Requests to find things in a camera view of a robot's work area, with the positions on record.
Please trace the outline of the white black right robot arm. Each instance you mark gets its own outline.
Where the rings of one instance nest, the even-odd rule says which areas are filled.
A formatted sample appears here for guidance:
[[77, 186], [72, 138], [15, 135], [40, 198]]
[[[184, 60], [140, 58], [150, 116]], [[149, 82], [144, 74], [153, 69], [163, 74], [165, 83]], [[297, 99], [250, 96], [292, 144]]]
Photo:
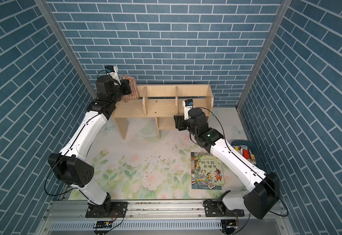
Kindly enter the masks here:
[[249, 191], [243, 198], [246, 209], [257, 219], [263, 219], [280, 200], [280, 180], [247, 161], [225, 139], [224, 134], [209, 127], [202, 108], [192, 108], [186, 117], [174, 116], [175, 127], [187, 130], [195, 142], [208, 153], [220, 159], [236, 174]]

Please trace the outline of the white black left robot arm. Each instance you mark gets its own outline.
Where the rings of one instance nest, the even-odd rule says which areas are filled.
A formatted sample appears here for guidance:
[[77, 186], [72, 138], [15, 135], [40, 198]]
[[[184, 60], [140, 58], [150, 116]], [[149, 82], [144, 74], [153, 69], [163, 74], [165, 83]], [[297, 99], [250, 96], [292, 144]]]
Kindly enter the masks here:
[[85, 117], [71, 140], [59, 153], [52, 153], [48, 163], [56, 178], [78, 190], [88, 204], [87, 218], [107, 217], [112, 213], [111, 197], [94, 179], [94, 167], [87, 154], [99, 130], [109, 120], [121, 100], [138, 96], [134, 78], [113, 75], [97, 78], [97, 97], [88, 106]]

